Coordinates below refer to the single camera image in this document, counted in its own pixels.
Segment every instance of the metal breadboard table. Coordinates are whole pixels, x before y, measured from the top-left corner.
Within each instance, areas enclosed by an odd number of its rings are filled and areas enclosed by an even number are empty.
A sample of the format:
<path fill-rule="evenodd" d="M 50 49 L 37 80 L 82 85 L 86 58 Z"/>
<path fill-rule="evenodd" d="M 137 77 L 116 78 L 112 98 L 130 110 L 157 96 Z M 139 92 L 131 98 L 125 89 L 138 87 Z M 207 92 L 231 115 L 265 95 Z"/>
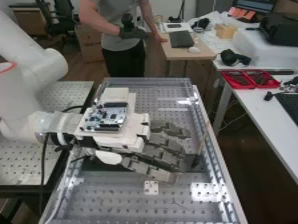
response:
<path fill-rule="evenodd" d="M 61 111 L 70 106 L 84 105 L 93 82 L 56 82 L 38 94 L 45 111 Z M 5 139 L 0 134 L 0 192 L 36 192 L 40 186 L 41 145 Z M 48 146 L 45 156 L 45 186 L 54 175 L 61 152 Z"/>
<path fill-rule="evenodd" d="M 241 223 L 246 218 L 210 128 L 197 88 L 189 79 L 108 79 L 106 87 L 129 87 L 137 93 L 135 112 L 149 112 L 150 119 L 166 120 L 191 131 L 191 139 L 175 140 L 198 164 L 189 166 L 175 184 L 158 183 L 158 195 L 143 193 L 149 179 L 133 172 L 88 168 L 80 160 L 60 182 L 62 200 L 50 224 L 213 224 Z M 202 151 L 199 139 L 207 129 Z M 74 157 L 84 154 L 78 149 Z M 40 224 L 57 206 L 53 193 Z"/>

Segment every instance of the monitor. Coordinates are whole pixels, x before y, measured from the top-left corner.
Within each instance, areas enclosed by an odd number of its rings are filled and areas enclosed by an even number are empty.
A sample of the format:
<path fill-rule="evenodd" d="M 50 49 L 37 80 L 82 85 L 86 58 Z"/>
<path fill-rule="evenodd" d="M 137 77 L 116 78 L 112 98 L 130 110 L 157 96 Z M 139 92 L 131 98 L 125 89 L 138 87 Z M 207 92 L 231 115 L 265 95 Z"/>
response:
<path fill-rule="evenodd" d="M 272 12 L 276 0 L 234 0 L 233 6 L 262 14 Z"/>

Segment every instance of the person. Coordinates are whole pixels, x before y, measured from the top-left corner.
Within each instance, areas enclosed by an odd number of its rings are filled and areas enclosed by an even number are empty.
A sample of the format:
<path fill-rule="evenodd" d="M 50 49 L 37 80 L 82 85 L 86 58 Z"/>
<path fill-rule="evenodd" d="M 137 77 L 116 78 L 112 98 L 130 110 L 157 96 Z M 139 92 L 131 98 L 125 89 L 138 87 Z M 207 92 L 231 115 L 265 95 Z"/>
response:
<path fill-rule="evenodd" d="M 131 30 L 125 29 L 121 21 L 123 15 L 135 14 L 137 4 L 154 39 L 166 42 L 157 32 L 149 0 L 80 0 L 80 22 L 102 33 L 102 55 L 112 77 L 143 76 L 142 40 L 147 33 L 137 26 Z"/>

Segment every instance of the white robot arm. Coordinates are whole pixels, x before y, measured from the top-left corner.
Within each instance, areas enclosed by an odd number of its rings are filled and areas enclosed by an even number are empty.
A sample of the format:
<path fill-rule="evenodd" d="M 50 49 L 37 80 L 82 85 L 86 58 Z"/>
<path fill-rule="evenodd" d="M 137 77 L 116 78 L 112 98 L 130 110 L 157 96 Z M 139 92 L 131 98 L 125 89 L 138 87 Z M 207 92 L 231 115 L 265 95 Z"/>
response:
<path fill-rule="evenodd" d="M 165 135 L 189 138 L 189 131 L 163 121 L 150 122 L 149 114 L 137 114 L 135 94 L 127 88 L 106 88 L 84 115 L 44 112 L 36 94 L 66 74 L 66 61 L 56 50 L 37 45 L 1 11 L 0 28 L 0 55 L 8 61 L 0 63 L 4 137 L 42 143 L 50 133 L 57 145 L 69 145 L 68 135 L 104 163 L 121 164 L 173 183 L 185 155 L 182 147 Z M 163 137 L 151 132 L 162 132 Z"/>
<path fill-rule="evenodd" d="M 50 114 L 41 112 L 36 93 L 68 72 L 54 49 L 42 49 L 0 11 L 0 132 L 14 140 L 42 142 Z"/>

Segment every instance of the robotic hand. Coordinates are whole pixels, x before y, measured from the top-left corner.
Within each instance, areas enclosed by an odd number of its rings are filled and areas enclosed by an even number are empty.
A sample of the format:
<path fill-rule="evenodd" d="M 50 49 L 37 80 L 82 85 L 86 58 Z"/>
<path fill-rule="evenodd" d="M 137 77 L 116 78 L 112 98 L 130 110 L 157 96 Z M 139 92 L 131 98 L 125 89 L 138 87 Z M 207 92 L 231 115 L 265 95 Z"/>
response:
<path fill-rule="evenodd" d="M 120 164 L 154 180 L 174 183 L 185 151 L 173 138 L 189 138 L 190 132 L 169 122 L 150 121 L 149 114 L 134 113 L 134 104 L 135 94 L 127 88 L 106 88 L 88 108 L 74 136 L 82 147 L 89 146 L 88 154 L 105 164 Z"/>

